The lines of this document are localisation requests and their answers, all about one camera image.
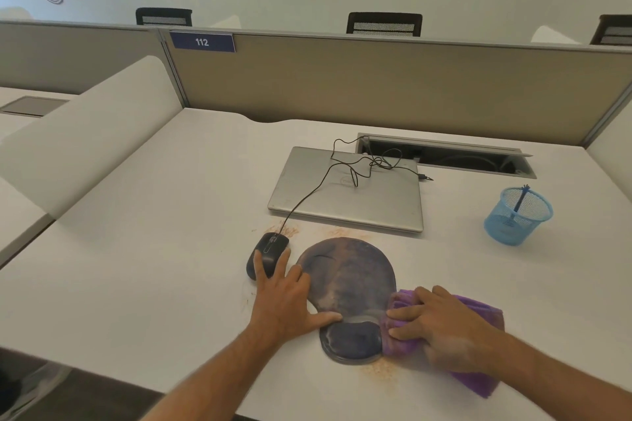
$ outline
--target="desk number sign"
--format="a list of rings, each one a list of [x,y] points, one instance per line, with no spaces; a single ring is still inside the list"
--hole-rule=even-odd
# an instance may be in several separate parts
[[[210,50],[211,52],[235,52],[233,34],[197,34],[195,32],[170,31],[175,48],[186,50]]]

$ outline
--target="black computer mouse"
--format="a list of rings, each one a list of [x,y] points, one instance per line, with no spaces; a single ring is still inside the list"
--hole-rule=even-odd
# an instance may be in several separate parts
[[[264,271],[268,278],[270,278],[274,274],[274,269],[276,268],[277,261],[285,248],[288,247],[289,239],[287,236],[270,233],[265,234],[261,237],[261,240],[257,243],[257,246],[252,253],[250,254],[250,258],[248,258],[248,263],[246,263],[246,273],[252,280],[256,280],[257,276],[255,275],[255,251],[259,250],[261,252],[261,259],[264,262]]]

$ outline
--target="blue mesh pen holder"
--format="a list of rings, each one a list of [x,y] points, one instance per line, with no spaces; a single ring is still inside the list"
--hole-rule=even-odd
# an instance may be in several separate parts
[[[485,231],[494,240],[516,247],[543,221],[553,216],[553,207],[528,185],[506,188],[485,218]]]

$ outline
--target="silver laptop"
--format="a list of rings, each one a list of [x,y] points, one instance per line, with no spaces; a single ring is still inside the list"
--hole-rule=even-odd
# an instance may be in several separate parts
[[[280,174],[268,209],[289,213],[311,192],[336,163],[331,150],[294,147]],[[361,154],[335,152],[334,158],[346,163],[358,161]],[[385,157],[394,164],[396,158]],[[362,175],[369,174],[369,160],[353,165]],[[417,173],[414,160],[401,160],[403,166]],[[321,187],[303,201],[295,214],[341,220],[362,225],[379,226],[421,233],[423,230],[422,200],[419,179],[415,173],[396,168],[384,170],[373,167],[371,178],[358,178],[353,186],[350,169],[344,165],[333,167]]]

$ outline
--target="black office chair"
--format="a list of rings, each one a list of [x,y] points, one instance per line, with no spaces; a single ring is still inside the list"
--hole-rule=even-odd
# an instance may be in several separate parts
[[[141,7],[136,9],[138,26],[193,26],[189,9],[167,9],[162,7]]]
[[[632,46],[632,15],[602,15],[591,45]]]
[[[348,34],[420,37],[421,13],[352,12],[347,21]]]

